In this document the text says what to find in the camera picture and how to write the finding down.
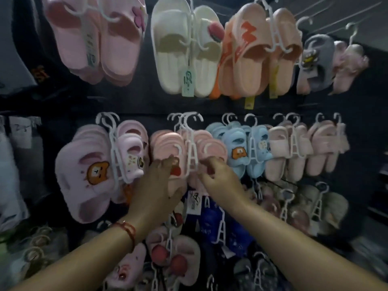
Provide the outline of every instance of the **red bracelet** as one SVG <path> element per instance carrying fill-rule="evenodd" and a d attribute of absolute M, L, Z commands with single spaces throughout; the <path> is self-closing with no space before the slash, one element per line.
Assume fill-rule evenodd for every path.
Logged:
<path fill-rule="evenodd" d="M 132 253 L 134 248 L 135 248 L 135 236 L 136 236 L 136 229 L 135 229 L 135 227 L 133 225 L 130 225 L 126 221 L 114 223 L 113 226 L 118 226 L 118 227 L 122 228 L 124 231 L 127 232 L 128 236 L 132 240 L 132 250 L 130 251 L 130 253 Z"/>

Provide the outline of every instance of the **person's right arm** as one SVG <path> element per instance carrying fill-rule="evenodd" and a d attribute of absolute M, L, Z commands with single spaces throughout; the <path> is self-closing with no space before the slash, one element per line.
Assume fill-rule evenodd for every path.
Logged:
<path fill-rule="evenodd" d="M 209 195 L 256 239 L 298 291 L 387 291 L 373 274 L 317 243 L 250 201 L 233 170 L 216 157 L 199 177 Z"/>

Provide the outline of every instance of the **person's right hand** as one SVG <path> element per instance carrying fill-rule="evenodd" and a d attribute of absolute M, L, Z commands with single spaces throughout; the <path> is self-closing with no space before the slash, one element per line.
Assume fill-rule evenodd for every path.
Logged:
<path fill-rule="evenodd" d="M 214 176 L 202 173 L 198 177 L 220 207 L 231 214 L 237 205 L 248 200 L 239 177 L 224 161 L 218 157 L 209 157 L 201 163 L 214 170 Z"/>

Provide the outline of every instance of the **forearm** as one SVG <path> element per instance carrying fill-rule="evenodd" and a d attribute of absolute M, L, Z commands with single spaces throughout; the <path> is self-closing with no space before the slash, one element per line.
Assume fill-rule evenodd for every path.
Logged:
<path fill-rule="evenodd" d="M 387 285 L 260 206 L 242 201 L 231 215 L 248 230 L 298 291 L 379 291 Z"/>
<path fill-rule="evenodd" d="M 95 291 L 132 247 L 129 235 L 112 227 L 12 291 Z"/>

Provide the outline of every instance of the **hand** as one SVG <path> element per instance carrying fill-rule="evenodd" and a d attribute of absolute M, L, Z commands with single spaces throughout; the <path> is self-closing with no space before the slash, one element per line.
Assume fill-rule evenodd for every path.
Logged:
<path fill-rule="evenodd" d="M 201 163 L 214 171 L 214 177 L 202 173 L 198 175 L 200 181 L 211 198 L 229 214 L 241 201 L 249 200 L 239 177 L 224 161 L 218 157 L 209 157 Z"/>
<path fill-rule="evenodd" d="M 168 197 L 168 179 L 174 158 L 155 160 L 143 177 L 133 184 L 133 196 L 128 214 L 123 218 L 136 229 L 136 243 L 168 219 L 182 196 L 183 188 L 178 188 Z"/>

